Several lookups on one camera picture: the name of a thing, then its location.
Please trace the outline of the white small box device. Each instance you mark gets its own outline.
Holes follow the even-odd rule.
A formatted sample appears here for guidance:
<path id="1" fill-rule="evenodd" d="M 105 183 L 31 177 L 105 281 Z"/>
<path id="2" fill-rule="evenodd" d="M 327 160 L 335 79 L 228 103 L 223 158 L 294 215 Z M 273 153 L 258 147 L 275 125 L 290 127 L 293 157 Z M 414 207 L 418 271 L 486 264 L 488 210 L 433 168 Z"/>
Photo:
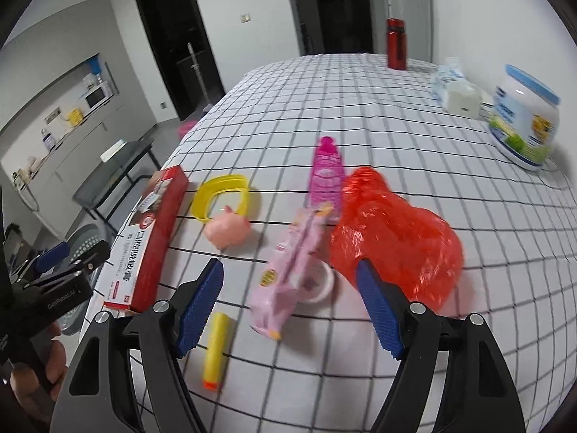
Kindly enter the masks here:
<path id="1" fill-rule="evenodd" d="M 482 103 L 482 91 L 464 79 L 450 81 L 441 98 L 447 113 L 477 119 Z"/>

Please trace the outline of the dark glass side table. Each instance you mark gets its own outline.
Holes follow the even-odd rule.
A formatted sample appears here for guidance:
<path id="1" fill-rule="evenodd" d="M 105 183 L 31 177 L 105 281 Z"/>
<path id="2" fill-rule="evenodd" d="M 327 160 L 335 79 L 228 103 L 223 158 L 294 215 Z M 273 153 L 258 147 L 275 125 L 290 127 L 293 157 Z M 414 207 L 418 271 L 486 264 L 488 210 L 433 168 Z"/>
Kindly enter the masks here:
<path id="1" fill-rule="evenodd" d="M 149 180 L 153 175 L 141 174 L 132 178 L 131 170 L 144 158 L 148 157 L 153 166 L 159 171 L 160 163 L 153 153 L 152 140 L 138 140 L 126 143 L 107 162 L 101 162 L 84 180 L 73 194 L 73 201 L 92 218 L 100 219 L 115 235 L 117 229 L 110 223 L 110 218 L 124 201 L 124 198 L 142 180 Z M 114 190 L 123 180 L 129 182 L 129 187 L 110 208 L 107 215 L 103 215 L 99 208 L 107 201 Z"/>

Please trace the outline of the white box on side table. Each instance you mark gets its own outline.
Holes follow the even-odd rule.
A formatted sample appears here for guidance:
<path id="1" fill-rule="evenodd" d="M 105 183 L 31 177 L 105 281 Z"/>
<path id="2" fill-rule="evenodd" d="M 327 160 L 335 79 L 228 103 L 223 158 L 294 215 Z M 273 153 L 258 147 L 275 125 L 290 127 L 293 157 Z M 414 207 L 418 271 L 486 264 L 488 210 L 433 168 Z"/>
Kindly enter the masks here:
<path id="1" fill-rule="evenodd" d="M 105 150 L 101 155 L 101 162 L 106 163 L 111 158 L 113 158 L 124 146 L 126 145 L 126 141 L 120 139 L 116 141 L 113 145 L 111 145 L 107 150 Z"/>

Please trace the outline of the yellow item on counter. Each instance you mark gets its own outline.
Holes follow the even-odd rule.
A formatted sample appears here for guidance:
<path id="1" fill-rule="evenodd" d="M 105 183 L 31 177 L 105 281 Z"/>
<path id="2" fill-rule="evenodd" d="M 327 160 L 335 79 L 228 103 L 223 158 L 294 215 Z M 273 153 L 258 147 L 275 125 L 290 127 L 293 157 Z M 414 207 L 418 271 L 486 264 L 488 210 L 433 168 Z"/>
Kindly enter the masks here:
<path id="1" fill-rule="evenodd" d="M 74 109 L 67 114 L 66 120 L 71 127 L 75 128 L 84 121 L 84 115 L 80 109 Z"/>

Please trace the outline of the grey kitchen cabinets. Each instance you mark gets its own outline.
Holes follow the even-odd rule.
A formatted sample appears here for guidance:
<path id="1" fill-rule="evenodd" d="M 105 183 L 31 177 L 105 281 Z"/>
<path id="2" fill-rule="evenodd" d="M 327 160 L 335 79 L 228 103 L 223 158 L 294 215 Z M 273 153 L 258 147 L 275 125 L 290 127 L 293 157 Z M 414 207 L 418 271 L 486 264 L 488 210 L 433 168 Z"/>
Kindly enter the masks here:
<path id="1" fill-rule="evenodd" d="M 87 113 L 83 95 L 107 81 L 114 96 Z M 73 128 L 67 114 L 80 109 Z M 110 0 L 87 0 L 26 29 L 1 50 L 1 166 L 29 181 L 25 207 L 56 237 L 81 208 L 72 196 L 116 141 L 140 139 L 154 114 L 122 42 Z M 57 145 L 48 152 L 41 130 Z"/>

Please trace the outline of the pink plastic stool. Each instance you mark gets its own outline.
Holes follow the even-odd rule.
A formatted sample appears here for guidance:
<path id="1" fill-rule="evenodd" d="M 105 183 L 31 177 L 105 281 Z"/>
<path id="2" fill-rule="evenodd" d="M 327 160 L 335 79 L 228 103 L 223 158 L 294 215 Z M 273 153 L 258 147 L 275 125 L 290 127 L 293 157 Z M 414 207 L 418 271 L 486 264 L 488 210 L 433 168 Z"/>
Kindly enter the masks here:
<path id="1" fill-rule="evenodd" d="M 188 120 L 183 122 L 178 128 L 179 139 L 183 139 L 197 124 L 198 120 Z"/>

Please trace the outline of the pink toy pig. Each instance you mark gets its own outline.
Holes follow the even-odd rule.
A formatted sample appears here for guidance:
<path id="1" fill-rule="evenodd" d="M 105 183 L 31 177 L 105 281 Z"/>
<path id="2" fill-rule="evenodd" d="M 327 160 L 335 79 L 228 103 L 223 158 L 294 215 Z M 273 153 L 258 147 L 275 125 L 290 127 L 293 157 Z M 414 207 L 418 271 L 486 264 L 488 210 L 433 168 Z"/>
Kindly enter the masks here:
<path id="1" fill-rule="evenodd" d="M 213 246 L 224 250 L 230 246 L 243 244 L 250 231 L 250 221 L 226 205 L 217 216 L 206 223 L 203 234 Z"/>

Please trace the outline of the red thermos bottle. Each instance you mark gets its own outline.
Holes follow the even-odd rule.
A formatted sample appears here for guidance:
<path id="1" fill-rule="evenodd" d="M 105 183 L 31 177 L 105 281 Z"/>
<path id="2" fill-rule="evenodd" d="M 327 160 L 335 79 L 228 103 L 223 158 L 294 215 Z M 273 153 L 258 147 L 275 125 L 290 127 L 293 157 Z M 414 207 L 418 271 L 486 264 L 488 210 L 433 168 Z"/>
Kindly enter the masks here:
<path id="1" fill-rule="evenodd" d="M 407 69 L 407 38 L 402 19 L 387 20 L 387 63 L 390 69 Z"/>

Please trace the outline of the pink snack wrapper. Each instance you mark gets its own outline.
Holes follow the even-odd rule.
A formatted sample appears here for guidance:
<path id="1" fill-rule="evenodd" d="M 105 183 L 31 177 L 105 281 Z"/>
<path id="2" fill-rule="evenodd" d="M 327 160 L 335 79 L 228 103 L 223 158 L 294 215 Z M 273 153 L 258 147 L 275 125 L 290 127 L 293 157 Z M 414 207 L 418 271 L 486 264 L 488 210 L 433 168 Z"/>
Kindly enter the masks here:
<path id="1" fill-rule="evenodd" d="M 282 338 L 283 326 L 297 304 L 297 280 L 308 262 L 317 257 L 331 204 L 299 210 L 250 294 L 250 326 L 273 340 Z"/>

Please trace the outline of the checkered white tablecloth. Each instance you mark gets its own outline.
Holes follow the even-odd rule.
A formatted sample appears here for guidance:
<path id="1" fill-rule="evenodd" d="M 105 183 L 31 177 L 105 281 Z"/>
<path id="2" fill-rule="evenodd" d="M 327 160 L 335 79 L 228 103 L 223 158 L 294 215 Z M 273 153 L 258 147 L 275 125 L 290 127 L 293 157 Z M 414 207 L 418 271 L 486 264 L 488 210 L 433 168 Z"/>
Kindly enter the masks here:
<path id="1" fill-rule="evenodd" d="M 250 237 L 219 251 L 182 207 L 160 297 L 218 256 L 225 280 L 215 309 L 232 320 L 223 384 L 202 384 L 206 346 L 182 369 L 211 432 L 367 432 L 397 361 L 382 347 L 352 277 L 369 257 L 409 293 L 434 292 L 440 314 L 478 313 L 505 357 L 526 428 L 539 432 L 576 380 L 576 193 L 559 167 L 536 172 L 504 158 L 485 121 L 444 113 L 433 66 L 405 71 L 370 55 L 309 56 L 248 73 L 161 157 L 198 187 L 227 174 L 250 183 Z M 327 229 L 334 289 L 296 307 L 282 331 L 251 327 L 250 298 L 308 202 L 323 140 L 346 170 L 344 210 Z"/>

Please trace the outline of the white plastic jar lid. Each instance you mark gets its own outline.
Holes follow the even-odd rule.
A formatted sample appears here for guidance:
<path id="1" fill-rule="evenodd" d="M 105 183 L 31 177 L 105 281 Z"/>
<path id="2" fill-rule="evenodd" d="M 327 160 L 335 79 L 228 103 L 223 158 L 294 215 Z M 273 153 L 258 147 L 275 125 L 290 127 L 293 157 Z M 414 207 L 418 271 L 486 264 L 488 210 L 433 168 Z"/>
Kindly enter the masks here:
<path id="1" fill-rule="evenodd" d="M 334 272 L 331 266 L 313 257 L 298 278 L 296 298 L 301 304 L 318 304 L 325 301 L 334 288 Z"/>

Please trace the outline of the red plastic bag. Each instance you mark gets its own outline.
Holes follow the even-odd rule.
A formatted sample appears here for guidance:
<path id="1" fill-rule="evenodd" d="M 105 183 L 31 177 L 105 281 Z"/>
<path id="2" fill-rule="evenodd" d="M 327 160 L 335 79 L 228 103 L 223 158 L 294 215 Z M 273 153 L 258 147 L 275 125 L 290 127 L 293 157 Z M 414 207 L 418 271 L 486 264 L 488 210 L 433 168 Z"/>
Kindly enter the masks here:
<path id="1" fill-rule="evenodd" d="M 356 266 L 367 258 L 380 278 L 398 285 L 408 299 L 441 309 L 463 270 L 463 246 L 451 226 L 392 192 L 369 166 L 344 180 L 341 198 L 331 232 L 331 266 L 356 284 Z"/>

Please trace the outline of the small bottle on counter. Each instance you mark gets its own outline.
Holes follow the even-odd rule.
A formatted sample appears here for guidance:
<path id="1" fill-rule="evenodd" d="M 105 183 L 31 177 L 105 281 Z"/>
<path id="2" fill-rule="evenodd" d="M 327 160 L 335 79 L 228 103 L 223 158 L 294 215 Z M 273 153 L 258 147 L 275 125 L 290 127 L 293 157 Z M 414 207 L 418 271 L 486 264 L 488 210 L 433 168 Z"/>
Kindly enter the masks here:
<path id="1" fill-rule="evenodd" d="M 52 152 L 56 148 L 57 140 L 54 135 L 46 128 L 41 130 L 42 142 L 48 152 Z"/>

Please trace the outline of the broom with blue head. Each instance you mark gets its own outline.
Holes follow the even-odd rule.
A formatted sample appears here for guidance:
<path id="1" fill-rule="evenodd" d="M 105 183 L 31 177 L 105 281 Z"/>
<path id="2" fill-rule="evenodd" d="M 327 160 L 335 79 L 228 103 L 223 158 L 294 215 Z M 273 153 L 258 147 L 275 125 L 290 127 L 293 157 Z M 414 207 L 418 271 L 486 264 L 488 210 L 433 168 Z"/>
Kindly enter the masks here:
<path id="1" fill-rule="evenodd" d="M 213 104 L 212 104 L 211 99 L 208 95 L 208 91 L 206 89 L 206 83 L 204 83 L 204 80 L 203 80 L 201 67 L 199 66 L 197 56 L 195 56 L 195 51 L 194 51 L 192 43 L 188 42 L 187 47 L 188 47 L 188 51 L 189 51 L 189 54 L 190 54 L 191 59 L 192 59 L 192 68 L 193 68 L 193 70 L 195 72 L 195 76 L 197 77 L 197 80 L 199 82 L 199 87 L 201 87 L 201 90 L 202 90 L 202 96 L 204 99 L 204 107 L 202 108 L 202 111 L 204 113 L 209 113 L 209 111 L 213 108 Z"/>

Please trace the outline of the red toothpaste box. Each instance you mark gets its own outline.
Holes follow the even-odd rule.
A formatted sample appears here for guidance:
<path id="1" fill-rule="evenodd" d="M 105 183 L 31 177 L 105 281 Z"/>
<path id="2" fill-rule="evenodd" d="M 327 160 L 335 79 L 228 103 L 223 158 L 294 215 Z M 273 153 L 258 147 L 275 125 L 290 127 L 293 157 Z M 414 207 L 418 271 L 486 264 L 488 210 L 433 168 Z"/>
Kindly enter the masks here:
<path id="1" fill-rule="evenodd" d="M 103 305 L 142 313 L 154 304 L 162 266 L 188 178 L 178 165 L 155 172 L 110 251 Z"/>

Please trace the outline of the yellow foam dart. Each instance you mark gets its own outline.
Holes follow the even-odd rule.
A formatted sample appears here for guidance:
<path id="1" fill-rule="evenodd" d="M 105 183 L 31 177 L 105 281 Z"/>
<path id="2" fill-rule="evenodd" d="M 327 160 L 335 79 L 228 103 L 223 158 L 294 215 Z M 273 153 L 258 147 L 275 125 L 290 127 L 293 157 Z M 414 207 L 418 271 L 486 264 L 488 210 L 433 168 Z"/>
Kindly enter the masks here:
<path id="1" fill-rule="evenodd" d="M 211 392 L 217 392 L 220 386 L 230 325 L 231 318 L 228 315 L 216 313 L 209 326 L 202 386 Z"/>

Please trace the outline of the white milk powder jar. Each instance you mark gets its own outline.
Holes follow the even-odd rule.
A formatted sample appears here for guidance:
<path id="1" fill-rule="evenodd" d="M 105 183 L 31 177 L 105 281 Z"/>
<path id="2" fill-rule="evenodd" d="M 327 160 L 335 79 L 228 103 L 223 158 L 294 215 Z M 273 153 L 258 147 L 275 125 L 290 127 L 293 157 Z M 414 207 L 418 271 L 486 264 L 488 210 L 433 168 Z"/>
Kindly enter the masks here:
<path id="1" fill-rule="evenodd" d="M 489 134 L 498 151 L 517 166 L 540 169 L 559 130 L 560 99 L 537 78 L 505 65 L 489 117 Z"/>

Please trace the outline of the blue white tissue pack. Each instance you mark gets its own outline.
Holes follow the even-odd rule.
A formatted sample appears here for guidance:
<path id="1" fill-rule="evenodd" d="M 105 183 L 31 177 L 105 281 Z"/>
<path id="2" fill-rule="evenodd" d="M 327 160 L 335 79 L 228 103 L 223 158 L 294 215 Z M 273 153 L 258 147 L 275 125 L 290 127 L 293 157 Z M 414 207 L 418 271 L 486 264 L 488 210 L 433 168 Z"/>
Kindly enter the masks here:
<path id="1" fill-rule="evenodd" d="M 433 97 L 444 105 L 448 93 L 448 85 L 454 81 L 466 80 L 462 71 L 461 60 L 458 57 L 447 57 L 445 63 L 437 66 L 430 81 L 431 93 Z"/>

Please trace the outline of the grey perforated laundry basket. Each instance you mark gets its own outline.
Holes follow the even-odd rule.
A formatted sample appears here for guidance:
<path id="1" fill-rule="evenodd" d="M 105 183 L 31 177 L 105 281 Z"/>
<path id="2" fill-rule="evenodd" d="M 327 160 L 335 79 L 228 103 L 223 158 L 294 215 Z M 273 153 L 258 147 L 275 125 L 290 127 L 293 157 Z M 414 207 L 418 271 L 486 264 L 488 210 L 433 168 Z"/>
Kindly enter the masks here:
<path id="1" fill-rule="evenodd" d="M 82 254 L 94 247 L 101 240 L 111 244 L 110 230 L 100 222 L 89 223 L 77 229 L 67 240 L 70 248 L 69 256 L 55 267 L 55 271 L 62 270 L 68 264 L 77 260 Z M 76 306 L 59 318 L 58 324 L 64 335 L 73 335 L 80 331 L 87 312 L 89 301 Z"/>

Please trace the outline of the pink plastic mesh cone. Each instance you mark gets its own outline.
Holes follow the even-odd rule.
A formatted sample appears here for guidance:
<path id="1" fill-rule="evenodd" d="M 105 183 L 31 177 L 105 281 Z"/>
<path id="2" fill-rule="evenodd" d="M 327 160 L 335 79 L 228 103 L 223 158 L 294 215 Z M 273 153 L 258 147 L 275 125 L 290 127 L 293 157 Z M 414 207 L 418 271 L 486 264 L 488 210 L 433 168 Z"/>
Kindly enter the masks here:
<path id="1" fill-rule="evenodd" d="M 341 191 L 345 171 L 341 154 L 334 139 L 329 136 L 321 138 L 316 146 L 308 185 L 307 205 L 318 207 L 331 204 L 331 222 L 340 218 L 342 198 Z"/>

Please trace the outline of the white microwave oven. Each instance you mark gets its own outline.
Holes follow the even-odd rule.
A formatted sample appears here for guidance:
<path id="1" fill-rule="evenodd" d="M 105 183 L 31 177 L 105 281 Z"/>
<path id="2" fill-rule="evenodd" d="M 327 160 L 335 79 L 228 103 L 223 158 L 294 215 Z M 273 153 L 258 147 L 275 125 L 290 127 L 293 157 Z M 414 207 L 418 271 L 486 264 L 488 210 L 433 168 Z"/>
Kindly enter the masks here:
<path id="1" fill-rule="evenodd" d="M 82 98 L 83 106 L 85 106 L 85 110 L 89 113 L 99 106 L 102 106 L 102 104 L 106 103 L 112 96 L 114 96 L 114 92 L 111 91 L 110 84 L 107 81 L 103 81 L 84 93 Z"/>

